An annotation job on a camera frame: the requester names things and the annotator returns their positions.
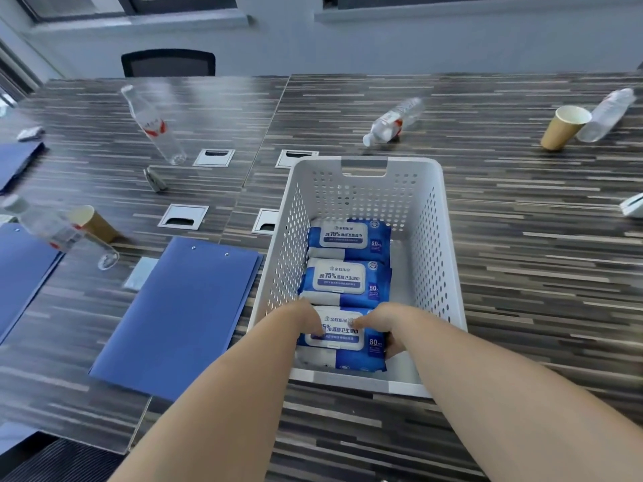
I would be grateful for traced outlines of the person's left hand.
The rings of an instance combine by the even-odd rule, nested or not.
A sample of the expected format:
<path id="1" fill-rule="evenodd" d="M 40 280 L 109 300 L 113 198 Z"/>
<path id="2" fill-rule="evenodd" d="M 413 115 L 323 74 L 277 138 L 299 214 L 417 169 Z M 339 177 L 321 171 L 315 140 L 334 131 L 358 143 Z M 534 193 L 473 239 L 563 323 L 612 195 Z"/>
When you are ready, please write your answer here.
<path id="1" fill-rule="evenodd" d="M 304 306 L 313 305 L 308 299 L 300 298 L 282 305 L 277 309 L 277 313 L 290 322 L 293 325 L 294 331 L 299 334 L 304 334 Z"/>

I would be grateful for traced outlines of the person's right hand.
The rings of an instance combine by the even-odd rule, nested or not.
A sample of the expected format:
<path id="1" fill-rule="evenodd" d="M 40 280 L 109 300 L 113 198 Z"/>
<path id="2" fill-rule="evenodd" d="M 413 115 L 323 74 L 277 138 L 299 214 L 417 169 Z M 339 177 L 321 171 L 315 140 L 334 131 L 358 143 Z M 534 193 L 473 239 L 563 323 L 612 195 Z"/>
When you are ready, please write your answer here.
<path id="1" fill-rule="evenodd" d="M 412 309 L 397 303 L 383 303 L 367 315 L 378 315 L 382 320 L 385 336 L 384 358 L 386 360 L 413 346 L 414 333 Z"/>

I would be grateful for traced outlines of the blue white wet wipes packet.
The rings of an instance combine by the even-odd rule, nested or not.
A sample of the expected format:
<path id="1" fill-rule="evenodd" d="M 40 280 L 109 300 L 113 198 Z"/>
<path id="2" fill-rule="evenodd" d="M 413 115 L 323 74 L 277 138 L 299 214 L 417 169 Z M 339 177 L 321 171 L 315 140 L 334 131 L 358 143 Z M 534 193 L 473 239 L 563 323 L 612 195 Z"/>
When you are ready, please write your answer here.
<path id="1" fill-rule="evenodd" d="M 315 218 L 307 240 L 308 258 L 390 265 L 391 227 L 384 220 Z"/>
<path id="2" fill-rule="evenodd" d="M 295 359 L 299 364 L 337 370 L 386 372 L 384 333 L 357 329 L 353 321 L 369 314 L 370 308 L 315 305 L 323 335 L 301 334 Z"/>
<path id="3" fill-rule="evenodd" d="M 310 258 L 298 294 L 313 305 L 374 309 L 389 300 L 391 277 L 378 261 Z"/>

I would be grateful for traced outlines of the person's left forearm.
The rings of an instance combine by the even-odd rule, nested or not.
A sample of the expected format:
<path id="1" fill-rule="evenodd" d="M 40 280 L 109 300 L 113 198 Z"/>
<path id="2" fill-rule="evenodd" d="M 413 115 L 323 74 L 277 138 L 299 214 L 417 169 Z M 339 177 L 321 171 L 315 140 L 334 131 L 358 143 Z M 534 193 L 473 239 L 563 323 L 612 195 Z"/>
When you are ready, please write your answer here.
<path id="1" fill-rule="evenodd" d="M 263 482 L 299 335 L 271 312 L 199 375 L 108 482 Z"/>

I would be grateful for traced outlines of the person's right forearm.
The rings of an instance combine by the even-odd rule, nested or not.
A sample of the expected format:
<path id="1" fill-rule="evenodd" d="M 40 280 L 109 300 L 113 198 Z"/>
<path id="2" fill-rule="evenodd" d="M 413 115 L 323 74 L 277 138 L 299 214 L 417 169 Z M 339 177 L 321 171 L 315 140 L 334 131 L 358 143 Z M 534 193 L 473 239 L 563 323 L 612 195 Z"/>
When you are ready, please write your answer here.
<path id="1" fill-rule="evenodd" d="M 643 482 L 643 429 L 549 368 L 402 307 L 394 336 L 492 482 Z"/>

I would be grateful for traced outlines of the white perforated plastic basket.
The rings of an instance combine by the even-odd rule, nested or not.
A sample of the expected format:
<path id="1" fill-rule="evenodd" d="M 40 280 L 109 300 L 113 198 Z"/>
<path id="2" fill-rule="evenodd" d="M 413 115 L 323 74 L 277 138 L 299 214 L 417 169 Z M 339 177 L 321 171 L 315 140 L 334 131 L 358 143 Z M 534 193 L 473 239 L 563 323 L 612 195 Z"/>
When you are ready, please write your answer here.
<path id="1" fill-rule="evenodd" d="M 427 158 L 387 157 L 381 175 L 337 157 L 304 158 L 290 171 L 279 222 L 248 330 L 275 308 L 298 299 L 315 218 L 376 219 L 391 227 L 389 301 L 414 306 L 468 329 L 447 209 L 442 168 Z M 429 398 L 407 353 L 386 361 L 386 372 L 299 364 L 291 379 L 385 395 Z"/>

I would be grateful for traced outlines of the blue clipboard folder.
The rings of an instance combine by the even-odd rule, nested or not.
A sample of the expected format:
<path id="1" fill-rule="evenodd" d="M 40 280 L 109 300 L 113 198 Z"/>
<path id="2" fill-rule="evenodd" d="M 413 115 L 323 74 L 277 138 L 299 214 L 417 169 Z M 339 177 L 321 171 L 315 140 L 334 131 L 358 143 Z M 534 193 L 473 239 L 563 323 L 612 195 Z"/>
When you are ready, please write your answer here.
<path id="1" fill-rule="evenodd" d="M 17 223 L 0 226 L 0 345 L 62 257 Z"/>
<path id="2" fill-rule="evenodd" d="M 0 143 L 0 195 L 45 148 L 42 141 Z"/>
<path id="3" fill-rule="evenodd" d="M 262 259 L 250 249 L 174 237 L 89 376 L 176 401 L 228 349 Z"/>

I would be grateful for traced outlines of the pale folded tissue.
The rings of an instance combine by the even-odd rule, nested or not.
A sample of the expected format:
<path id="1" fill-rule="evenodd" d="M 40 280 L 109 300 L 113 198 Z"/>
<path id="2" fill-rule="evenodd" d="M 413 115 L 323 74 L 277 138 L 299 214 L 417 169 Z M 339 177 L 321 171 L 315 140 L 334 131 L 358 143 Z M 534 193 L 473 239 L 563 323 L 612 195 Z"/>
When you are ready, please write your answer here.
<path id="1" fill-rule="evenodd" d="M 123 288 L 129 291 L 140 291 L 157 262 L 157 258 L 141 257 L 123 284 Z"/>

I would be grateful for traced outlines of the clear plastic water bottle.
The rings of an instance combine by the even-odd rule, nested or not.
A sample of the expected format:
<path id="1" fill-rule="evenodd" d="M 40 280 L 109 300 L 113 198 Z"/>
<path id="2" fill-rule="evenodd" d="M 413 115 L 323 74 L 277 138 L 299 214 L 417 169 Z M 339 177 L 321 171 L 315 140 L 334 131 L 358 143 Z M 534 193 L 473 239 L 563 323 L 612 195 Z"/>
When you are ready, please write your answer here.
<path id="1" fill-rule="evenodd" d="M 391 142 L 404 129 L 417 122 L 423 111 L 424 100 L 420 97 L 412 97 L 398 103 L 373 122 L 370 131 L 363 137 L 363 144 L 369 148 Z"/>
<path id="2" fill-rule="evenodd" d="M 40 238 L 62 253 L 69 253 L 82 241 L 92 243 L 92 248 L 98 252 L 99 270 L 114 267 L 120 259 L 116 249 L 84 230 L 82 226 L 74 224 L 60 211 L 30 204 L 18 194 L 8 194 L 3 197 L 0 208 L 15 216 L 29 234 Z"/>
<path id="3" fill-rule="evenodd" d="M 187 156 L 156 107 L 141 96 L 133 85 L 125 85 L 120 91 L 127 100 L 132 118 L 165 161 L 172 166 L 184 163 Z"/>
<path id="4" fill-rule="evenodd" d="M 635 102 L 632 88 L 609 93 L 591 112 L 591 120 L 576 135 L 582 143 L 596 143 L 607 136 Z"/>

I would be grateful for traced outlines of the brown paper cup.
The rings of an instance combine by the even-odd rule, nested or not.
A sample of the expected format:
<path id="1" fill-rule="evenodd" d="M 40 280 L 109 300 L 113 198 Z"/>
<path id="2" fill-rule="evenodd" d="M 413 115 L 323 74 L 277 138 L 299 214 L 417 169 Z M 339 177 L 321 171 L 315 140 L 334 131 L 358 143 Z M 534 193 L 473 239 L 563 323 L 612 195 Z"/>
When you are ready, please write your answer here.
<path id="1" fill-rule="evenodd" d="M 543 134 L 540 146 L 549 152 L 560 151 L 590 121 L 589 110 L 576 105 L 560 106 Z"/>
<path id="2" fill-rule="evenodd" d="M 100 238 L 105 243 L 112 243 L 122 234 L 117 231 L 102 215 L 91 205 L 77 206 L 66 212 L 69 221 L 86 233 Z"/>

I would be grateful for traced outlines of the white object at table edge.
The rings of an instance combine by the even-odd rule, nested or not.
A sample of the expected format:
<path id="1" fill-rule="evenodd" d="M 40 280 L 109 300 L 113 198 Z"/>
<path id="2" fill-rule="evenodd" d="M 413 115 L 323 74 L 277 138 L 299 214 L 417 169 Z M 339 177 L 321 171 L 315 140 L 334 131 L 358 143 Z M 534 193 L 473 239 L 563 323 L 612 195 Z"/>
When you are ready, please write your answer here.
<path id="1" fill-rule="evenodd" d="M 619 208 L 626 218 L 643 219 L 643 192 L 623 200 Z"/>

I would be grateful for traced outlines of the black office chair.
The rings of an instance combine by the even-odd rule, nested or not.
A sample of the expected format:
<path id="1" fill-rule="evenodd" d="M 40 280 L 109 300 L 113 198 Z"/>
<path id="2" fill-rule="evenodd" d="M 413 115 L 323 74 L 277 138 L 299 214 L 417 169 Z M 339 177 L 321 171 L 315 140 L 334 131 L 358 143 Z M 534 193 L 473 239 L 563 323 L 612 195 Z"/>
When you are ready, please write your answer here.
<path id="1" fill-rule="evenodd" d="M 147 49 L 121 55 L 126 78 L 214 77 L 215 55 L 193 49 Z"/>

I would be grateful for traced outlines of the grey window sill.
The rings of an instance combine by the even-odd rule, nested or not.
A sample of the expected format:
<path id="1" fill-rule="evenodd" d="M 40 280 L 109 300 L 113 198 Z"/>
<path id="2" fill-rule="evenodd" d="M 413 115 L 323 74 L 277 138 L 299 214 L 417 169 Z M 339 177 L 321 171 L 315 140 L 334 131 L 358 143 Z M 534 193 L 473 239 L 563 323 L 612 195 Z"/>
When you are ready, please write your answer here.
<path id="1" fill-rule="evenodd" d="M 313 13 L 317 23 L 406 20 L 448 16 L 544 13 L 598 7 L 620 7 L 643 4 L 643 0 L 469 0 L 387 7 L 354 9 L 324 8 Z"/>
<path id="2" fill-rule="evenodd" d="M 179 31 L 196 29 L 237 29 L 252 24 L 252 18 L 239 9 L 221 9 L 169 13 L 163 15 L 114 16 L 100 18 L 83 18 L 64 22 L 43 22 L 33 25 L 24 34 L 62 34 L 69 32 L 108 32 L 122 31 Z"/>

